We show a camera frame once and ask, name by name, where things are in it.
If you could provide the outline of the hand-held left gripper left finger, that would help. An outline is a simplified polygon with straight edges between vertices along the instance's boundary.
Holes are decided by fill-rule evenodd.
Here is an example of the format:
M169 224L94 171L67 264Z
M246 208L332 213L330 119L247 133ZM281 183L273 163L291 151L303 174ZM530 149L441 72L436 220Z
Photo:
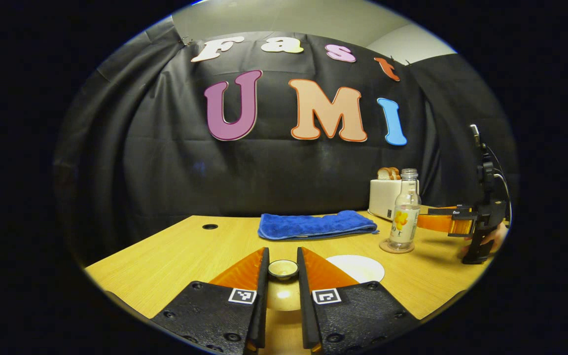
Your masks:
M214 354L256 355L265 346L270 251L237 261L209 282L191 281L151 323Z

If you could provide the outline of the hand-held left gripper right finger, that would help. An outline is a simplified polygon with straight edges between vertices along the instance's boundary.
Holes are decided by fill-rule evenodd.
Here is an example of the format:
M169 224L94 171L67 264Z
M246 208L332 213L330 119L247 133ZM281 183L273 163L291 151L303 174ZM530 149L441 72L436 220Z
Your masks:
M303 346L313 355L362 355L420 325L378 281L360 283L297 249Z

